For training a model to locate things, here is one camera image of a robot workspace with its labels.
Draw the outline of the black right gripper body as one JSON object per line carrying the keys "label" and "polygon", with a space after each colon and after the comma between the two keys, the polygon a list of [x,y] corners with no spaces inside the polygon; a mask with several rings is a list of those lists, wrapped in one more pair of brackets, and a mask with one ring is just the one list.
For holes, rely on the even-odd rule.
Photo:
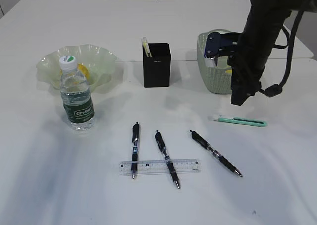
{"label": "black right gripper body", "polygon": [[261,88],[263,70],[248,65],[240,54],[231,54],[227,63],[232,68],[231,96],[254,96]]}

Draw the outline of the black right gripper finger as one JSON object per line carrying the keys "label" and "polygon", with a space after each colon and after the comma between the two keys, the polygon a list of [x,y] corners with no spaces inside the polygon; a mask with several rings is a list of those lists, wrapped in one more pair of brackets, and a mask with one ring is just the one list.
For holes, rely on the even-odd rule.
{"label": "black right gripper finger", "polygon": [[231,93],[231,104],[243,105],[244,102],[249,98],[246,88],[242,85],[233,85]]}

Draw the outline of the black blue right robot arm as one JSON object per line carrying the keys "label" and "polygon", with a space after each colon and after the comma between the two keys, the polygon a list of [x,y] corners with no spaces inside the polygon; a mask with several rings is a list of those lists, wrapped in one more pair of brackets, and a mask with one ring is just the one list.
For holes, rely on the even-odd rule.
{"label": "black blue right robot arm", "polygon": [[[294,41],[305,12],[316,12],[317,0],[250,0],[251,8],[243,32],[238,38],[237,49],[228,57],[232,68],[231,103],[242,105],[250,96],[260,92],[274,97],[282,92],[292,65]],[[265,90],[260,78],[285,20],[292,11],[297,16],[288,39],[287,61],[280,83]]]}

